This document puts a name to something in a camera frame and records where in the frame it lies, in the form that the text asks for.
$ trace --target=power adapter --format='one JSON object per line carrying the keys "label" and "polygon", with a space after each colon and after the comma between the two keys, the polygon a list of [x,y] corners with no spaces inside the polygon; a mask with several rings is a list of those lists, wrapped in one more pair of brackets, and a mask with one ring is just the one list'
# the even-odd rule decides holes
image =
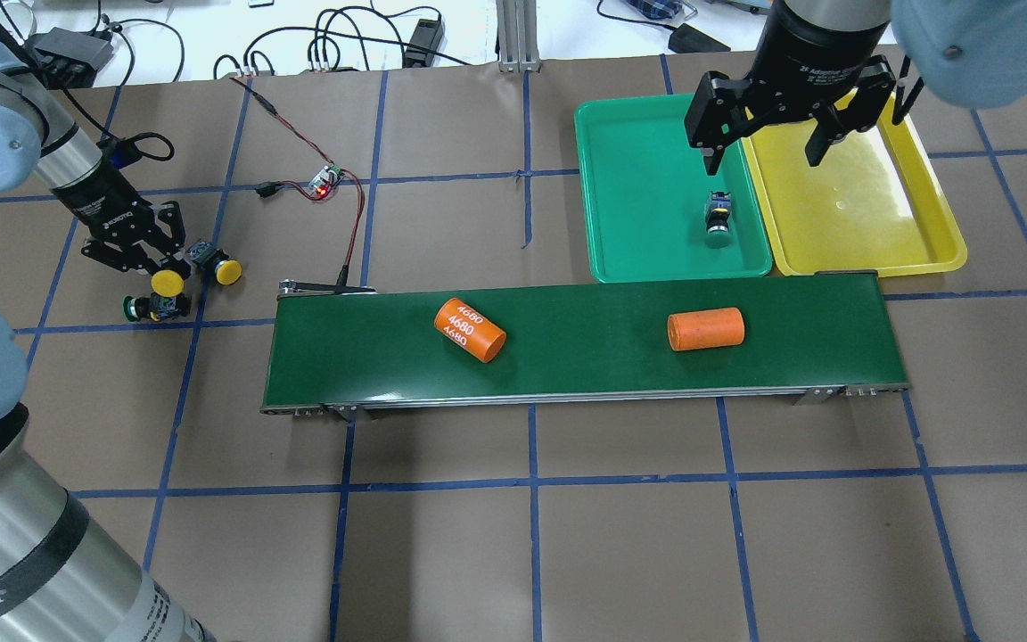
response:
{"label": "power adapter", "polygon": [[56,27],[29,37],[24,47],[66,89],[83,89],[93,86],[98,71],[113,58],[112,37],[109,31],[91,36]]}
{"label": "power adapter", "polygon": [[403,68],[428,68],[435,62],[435,52],[442,48],[446,26],[441,20],[423,17],[415,25],[407,52],[403,53]]}

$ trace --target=orange battery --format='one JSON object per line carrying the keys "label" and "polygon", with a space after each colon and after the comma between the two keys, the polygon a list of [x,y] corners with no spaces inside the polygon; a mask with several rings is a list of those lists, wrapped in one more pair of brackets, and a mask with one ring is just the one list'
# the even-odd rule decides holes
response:
{"label": "orange battery", "polygon": [[739,345],[744,334],[743,314],[736,307],[700,309],[668,317],[668,342],[677,352]]}
{"label": "orange battery", "polygon": [[435,315],[435,328],[482,363],[492,362],[502,345],[505,345],[505,330],[479,314],[477,309],[462,303],[459,298],[452,298],[442,306]]}

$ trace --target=conveyor belt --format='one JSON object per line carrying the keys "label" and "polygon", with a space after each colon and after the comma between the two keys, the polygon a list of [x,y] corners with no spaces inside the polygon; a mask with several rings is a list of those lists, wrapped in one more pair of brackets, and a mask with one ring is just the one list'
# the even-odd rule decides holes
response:
{"label": "conveyor belt", "polygon": [[[481,363],[433,328],[457,296],[509,339]],[[747,339],[676,353],[673,312],[736,306]],[[286,296],[262,410],[807,393],[908,387],[877,279],[831,273],[395,295]]]}

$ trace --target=yellow tray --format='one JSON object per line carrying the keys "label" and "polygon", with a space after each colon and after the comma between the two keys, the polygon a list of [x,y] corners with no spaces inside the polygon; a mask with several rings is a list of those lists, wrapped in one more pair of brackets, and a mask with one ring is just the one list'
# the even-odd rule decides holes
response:
{"label": "yellow tray", "polygon": [[807,166],[814,121],[745,139],[747,165],[779,272],[876,269],[879,276],[948,272],[967,251],[913,123],[889,122],[831,147]]}

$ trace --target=yellow disc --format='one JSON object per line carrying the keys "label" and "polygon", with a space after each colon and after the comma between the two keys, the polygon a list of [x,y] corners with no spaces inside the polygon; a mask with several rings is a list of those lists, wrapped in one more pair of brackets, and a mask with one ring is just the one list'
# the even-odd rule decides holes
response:
{"label": "yellow disc", "polygon": [[172,269],[160,269],[153,275],[153,292],[163,297],[175,297],[185,292],[185,280]]}
{"label": "yellow disc", "polygon": [[244,273],[244,268],[240,267],[238,260],[222,260],[220,265],[217,265],[217,284],[231,286],[240,279],[241,273]]}

